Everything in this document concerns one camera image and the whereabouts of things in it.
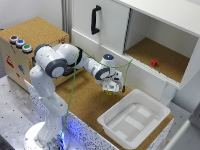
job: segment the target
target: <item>white wall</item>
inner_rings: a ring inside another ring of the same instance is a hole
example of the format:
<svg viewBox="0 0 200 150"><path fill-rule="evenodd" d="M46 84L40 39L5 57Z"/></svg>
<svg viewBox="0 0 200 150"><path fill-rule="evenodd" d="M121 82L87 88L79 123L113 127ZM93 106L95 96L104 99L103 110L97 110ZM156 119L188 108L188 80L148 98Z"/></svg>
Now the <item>white wall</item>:
<svg viewBox="0 0 200 150"><path fill-rule="evenodd" d="M183 89L177 91L173 102L189 112L195 109L200 102L200 71Z"/></svg>
<svg viewBox="0 0 200 150"><path fill-rule="evenodd" d="M62 29L61 0L0 1L0 29L37 16Z"/></svg>

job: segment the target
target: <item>green wire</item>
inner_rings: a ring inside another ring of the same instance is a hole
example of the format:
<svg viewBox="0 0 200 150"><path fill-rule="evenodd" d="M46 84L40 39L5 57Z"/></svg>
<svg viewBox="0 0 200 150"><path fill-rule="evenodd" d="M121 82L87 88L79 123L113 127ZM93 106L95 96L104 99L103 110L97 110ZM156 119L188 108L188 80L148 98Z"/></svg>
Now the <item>green wire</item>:
<svg viewBox="0 0 200 150"><path fill-rule="evenodd" d="M68 109L67 109L67 115L66 115L66 118L65 118L65 122L64 122L62 131L64 131L64 128L65 128L65 126L67 124L67 117L68 117L68 114L69 114L69 108L70 108L70 105L71 105L72 96L73 96L73 92L74 92L74 85L75 85L75 80L76 80L76 63L77 63L79 52L80 51L78 51L78 53L76 54L76 61L75 61L75 66L74 66L74 79L73 79L73 85L72 85L72 92L71 92L71 96L70 96L70 100L69 100L69 105L68 105Z"/></svg>
<svg viewBox="0 0 200 150"><path fill-rule="evenodd" d="M72 85L72 92L71 92L71 96L70 96L70 100L69 100L69 105L68 105L68 109L67 109L67 115L66 115L66 118L65 118L65 122L64 122L64 125L63 125L63 129L62 131L64 131L64 128L66 126L66 123L67 123L67 117L68 117L68 114L69 114L69 108L70 108L70 105L71 105L71 101L72 101L72 96L73 96L73 92L74 92L74 86L75 86L75 80L76 80L76 63L77 63L77 59L78 59L78 55L79 55L79 52L76 54L76 61L75 61L75 66L74 66L74 79L73 79L73 85ZM87 52L83 51L85 54L87 54L89 57L91 57L92 59L94 59L96 62L98 62L94 57L92 57L90 54L88 54ZM132 60L124 65L121 65L121 66L107 66L105 64L102 64L100 62L98 62L99 64L105 66L105 67L108 67L108 68L120 68L120 67L124 67L126 65L128 65L128 67L126 68L126 73L125 73L125 78L124 78L124 85L126 83L126 76L127 76L127 72L128 72L128 68L131 64Z"/></svg>

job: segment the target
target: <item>yellow object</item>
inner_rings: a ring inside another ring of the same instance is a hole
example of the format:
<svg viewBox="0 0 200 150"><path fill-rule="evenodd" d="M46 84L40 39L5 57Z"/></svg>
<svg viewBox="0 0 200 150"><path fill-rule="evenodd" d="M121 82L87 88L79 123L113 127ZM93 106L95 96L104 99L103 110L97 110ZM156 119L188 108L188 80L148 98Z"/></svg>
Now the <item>yellow object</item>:
<svg viewBox="0 0 200 150"><path fill-rule="evenodd" d="M106 91L107 95L112 95L112 92Z"/></svg>

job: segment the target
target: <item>black handle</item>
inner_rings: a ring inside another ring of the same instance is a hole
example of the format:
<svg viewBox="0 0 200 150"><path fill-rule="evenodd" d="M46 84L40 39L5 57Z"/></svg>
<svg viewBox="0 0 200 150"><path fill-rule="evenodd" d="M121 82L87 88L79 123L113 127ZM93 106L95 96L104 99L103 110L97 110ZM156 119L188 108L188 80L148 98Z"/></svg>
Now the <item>black handle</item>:
<svg viewBox="0 0 200 150"><path fill-rule="evenodd" d="M101 7L96 5L96 8L92 10L92 24L91 24L91 31L92 35L98 33L100 30L96 28L96 12L101 10Z"/></svg>

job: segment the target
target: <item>red block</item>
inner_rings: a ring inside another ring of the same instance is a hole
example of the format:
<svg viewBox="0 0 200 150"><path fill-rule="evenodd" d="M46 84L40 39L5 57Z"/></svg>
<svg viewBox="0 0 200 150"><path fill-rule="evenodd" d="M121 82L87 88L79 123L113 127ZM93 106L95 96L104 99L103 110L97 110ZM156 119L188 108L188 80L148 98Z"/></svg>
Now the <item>red block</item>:
<svg viewBox="0 0 200 150"><path fill-rule="evenodd" d="M157 64L158 64L158 60L157 60L157 59L152 59L152 60L151 60L151 65L152 65L153 67L155 67Z"/></svg>

